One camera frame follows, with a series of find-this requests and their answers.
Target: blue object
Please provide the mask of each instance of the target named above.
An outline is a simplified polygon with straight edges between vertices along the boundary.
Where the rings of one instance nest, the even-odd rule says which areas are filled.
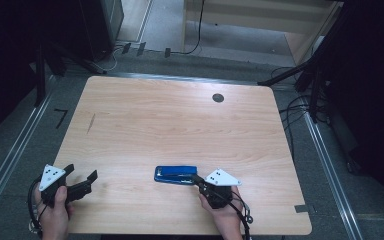
[[[192,176],[197,173],[196,166],[157,166],[154,180],[162,183],[194,185]]]

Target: desk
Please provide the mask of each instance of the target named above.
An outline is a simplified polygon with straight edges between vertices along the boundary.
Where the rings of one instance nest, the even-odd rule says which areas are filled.
[[[202,1],[184,0],[186,21],[199,21]],[[341,3],[325,0],[206,0],[202,21],[285,32],[295,63],[330,29]]]
[[[54,166],[71,163],[68,185],[99,176],[74,202],[72,233],[217,235],[198,188],[154,182],[157,165],[195,165],[200,176],[220,167],[241,180],[252,235],[311,232],[294,208],[305,202],[270,88],[92,77]]]

